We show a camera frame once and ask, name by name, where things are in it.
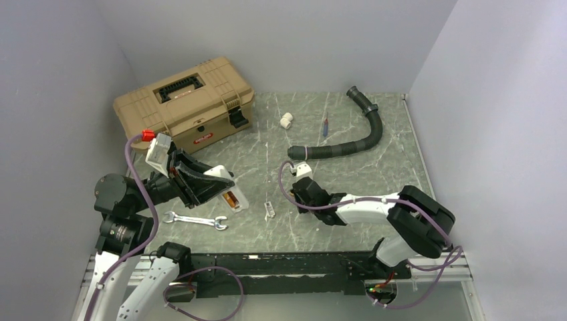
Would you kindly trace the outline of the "white remote control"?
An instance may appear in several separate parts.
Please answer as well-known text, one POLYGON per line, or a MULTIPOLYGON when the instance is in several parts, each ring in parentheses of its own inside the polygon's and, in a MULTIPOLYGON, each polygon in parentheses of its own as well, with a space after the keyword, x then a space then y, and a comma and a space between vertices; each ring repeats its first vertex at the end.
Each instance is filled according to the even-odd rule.
POLYGON ((208 170, 206 172, 206 174, 212 174, 212 177, 225 179, 225 180, 229 181, 229 186, 224 188, 222 190, 222 192, 217 195, 217 198, 222 203, 224 203, 232 213, 238 213, 238 212, 244 211, 244 210, 249 208, 249 201, 247 200, 247 198, 243 194, 242 190, 239 188, 239 186, 235 182, 233 175, 230 174, 229 171, 223 165, 218 165, 216 167, 213 167, 212 169, 208 170), (228 206, 228 204, 226 203, 226 201, 223 198, 223 194, 228 192, 228 191, 233 192, 233 194, 239 200, 239 208, 236 209, 236 210, 230 208, 230 206, 228 206))

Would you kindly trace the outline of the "orange battery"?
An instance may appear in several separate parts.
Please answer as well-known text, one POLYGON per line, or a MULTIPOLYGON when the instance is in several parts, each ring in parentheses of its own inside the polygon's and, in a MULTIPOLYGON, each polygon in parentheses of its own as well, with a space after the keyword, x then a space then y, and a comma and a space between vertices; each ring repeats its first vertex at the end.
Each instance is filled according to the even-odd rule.
POLYGON ((234 210, 239 208, 239 200, 233 194, 233 192, 228 191, 228 192, 224 193, 223 198, 226 201, 226 203, 228 204, 228 206, 230 206, 230 208, 232 208, 234 210))

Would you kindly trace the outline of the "tan plastic toolbox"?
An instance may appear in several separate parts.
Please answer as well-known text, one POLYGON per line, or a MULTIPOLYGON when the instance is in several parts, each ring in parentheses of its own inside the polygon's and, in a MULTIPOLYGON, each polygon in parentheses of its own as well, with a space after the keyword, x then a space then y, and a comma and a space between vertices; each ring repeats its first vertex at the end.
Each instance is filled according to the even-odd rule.
POLYGON ((252 125, 254 89, 225 57, 141 87, 114 100, 127 138, 162 132, 195 152, 252 125))

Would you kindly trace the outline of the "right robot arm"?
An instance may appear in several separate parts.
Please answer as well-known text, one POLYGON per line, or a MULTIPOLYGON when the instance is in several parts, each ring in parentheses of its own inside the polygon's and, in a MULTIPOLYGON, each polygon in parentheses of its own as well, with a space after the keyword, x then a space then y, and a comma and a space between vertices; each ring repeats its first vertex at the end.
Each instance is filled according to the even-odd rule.
POLYGON ((368 260, 372 275, 383 278, 399 263, 421 255, 438 258, 449 246, 455 216, 413 185, 383 196, 328 193, 309 177, 297 180, 287 198, 301 213, 310 212, 326 225, 389 224, 393 237, 380 240, 368 260))

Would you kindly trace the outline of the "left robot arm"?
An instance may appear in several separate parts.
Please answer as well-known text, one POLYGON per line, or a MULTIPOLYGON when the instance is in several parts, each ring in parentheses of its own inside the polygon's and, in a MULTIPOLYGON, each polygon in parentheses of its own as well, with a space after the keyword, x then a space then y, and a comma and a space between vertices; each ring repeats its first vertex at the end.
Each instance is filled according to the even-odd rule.
POLYGON ((95 267, 87 302, 79 320, 141 320, 173 281, 195 270, 191 249, 168 241, 161 245, 141 283, 126 296, 126 287, 146 246, 158 229, 156 205, 179 198, 192 209, 235 187, 233 173, 197 161, 183 149, 151 147, 149 178, 109 174, 96 184, 94 208, 102 214, 95 267))

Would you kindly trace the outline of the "silver open-end wrench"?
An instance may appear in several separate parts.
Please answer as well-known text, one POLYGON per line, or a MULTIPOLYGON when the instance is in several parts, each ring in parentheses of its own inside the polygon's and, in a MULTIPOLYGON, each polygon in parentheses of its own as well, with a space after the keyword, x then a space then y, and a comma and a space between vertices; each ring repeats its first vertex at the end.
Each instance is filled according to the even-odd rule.
POLYGON ((191 217, 186 215, 179 215, 174 211, 167 211, 164 213, 164 217, 162 219, 163 223, 174 223, 174 222, 184 222, 184 223, 194 223, 200 225, 207 225, 214 227, 217 231, 224 231, 228 228, 227 225, 223 224, 223 221, 226 220, 226 216, 218 216, 214 219, 210 218, 201 218, 201 217, 191 217))

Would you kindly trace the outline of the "white pipe fitting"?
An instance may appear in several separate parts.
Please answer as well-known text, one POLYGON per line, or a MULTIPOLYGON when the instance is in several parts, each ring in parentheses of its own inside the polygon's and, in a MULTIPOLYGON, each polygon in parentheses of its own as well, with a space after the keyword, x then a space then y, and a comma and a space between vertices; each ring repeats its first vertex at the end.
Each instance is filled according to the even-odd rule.
POLYGON ((284 128, 285 130, 288 130, 292 125, 293 119, 294 119, 294 117, 289 112, 286 112, 281 117, 279 124, 282 128, 284 128))

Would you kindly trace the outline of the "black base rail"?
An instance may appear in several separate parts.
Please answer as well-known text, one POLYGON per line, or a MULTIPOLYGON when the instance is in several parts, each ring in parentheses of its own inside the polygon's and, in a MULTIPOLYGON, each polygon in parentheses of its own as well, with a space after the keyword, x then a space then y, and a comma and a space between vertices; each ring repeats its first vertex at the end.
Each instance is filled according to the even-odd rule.
POLYGON ((342 293, 363 295, 375 284, 409 280, 405 263, 381 266, 371 251, 192 253, 181 262, 179 282, 197 298, 342 293))

